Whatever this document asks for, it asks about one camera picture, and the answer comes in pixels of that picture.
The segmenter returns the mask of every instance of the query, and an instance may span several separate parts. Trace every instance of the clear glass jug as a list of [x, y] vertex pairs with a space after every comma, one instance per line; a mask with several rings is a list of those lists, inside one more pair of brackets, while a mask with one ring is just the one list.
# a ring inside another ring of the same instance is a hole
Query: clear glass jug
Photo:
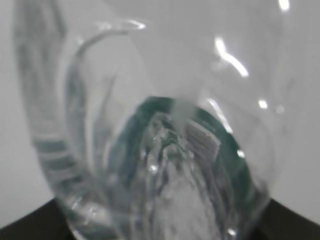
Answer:
[[243, 239], [288, 140], [289, 2], [15, 2], [31, 139], [74, 234]]

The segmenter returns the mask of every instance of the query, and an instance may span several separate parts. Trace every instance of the white background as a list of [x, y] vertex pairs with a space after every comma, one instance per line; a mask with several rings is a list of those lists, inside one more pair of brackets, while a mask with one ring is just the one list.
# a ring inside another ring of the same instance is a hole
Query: white background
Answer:
[[[0, 0], [0, 227], [32, 212], [53, 197], [28, 138], [13, 57], [12, 6], [12, 0]], [[290, 62], [280, 75], [300, 83], [293, 92], [302, 110], [292, 116], [297, 118], [293, 143], [272, 196], [320, 224], [318, 9], [319, 0], [291, 1], [293, 17], [285, 46]]]

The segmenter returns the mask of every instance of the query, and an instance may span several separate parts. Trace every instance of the dark table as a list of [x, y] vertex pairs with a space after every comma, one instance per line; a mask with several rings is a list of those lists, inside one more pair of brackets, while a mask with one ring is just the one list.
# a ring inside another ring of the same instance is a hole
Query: dark table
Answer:
[[[52, 200], [35, 212], [0, 229], [0, 240], [75, 239], [56, 202]], [[248, 240], [320, 240], [320, 226], [273, 200]]]

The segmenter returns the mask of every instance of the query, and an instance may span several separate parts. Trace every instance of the black surface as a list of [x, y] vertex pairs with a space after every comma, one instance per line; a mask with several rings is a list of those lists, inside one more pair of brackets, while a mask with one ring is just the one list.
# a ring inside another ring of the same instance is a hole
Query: black surface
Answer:
[[[0, 240], [75, 239], [56, 202], [52, 200], [28, 216], [1, 229]], [[273, 200], [248, 240], [320, 240], [320, 226]]]

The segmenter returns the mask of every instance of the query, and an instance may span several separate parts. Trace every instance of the glass pitcher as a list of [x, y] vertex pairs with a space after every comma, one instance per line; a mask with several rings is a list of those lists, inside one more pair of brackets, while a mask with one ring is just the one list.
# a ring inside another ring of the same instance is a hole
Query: glass pitcher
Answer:
[[77, 238], [250, 233], [288, 140], [288, 1], [15, 3], [30, 136]]

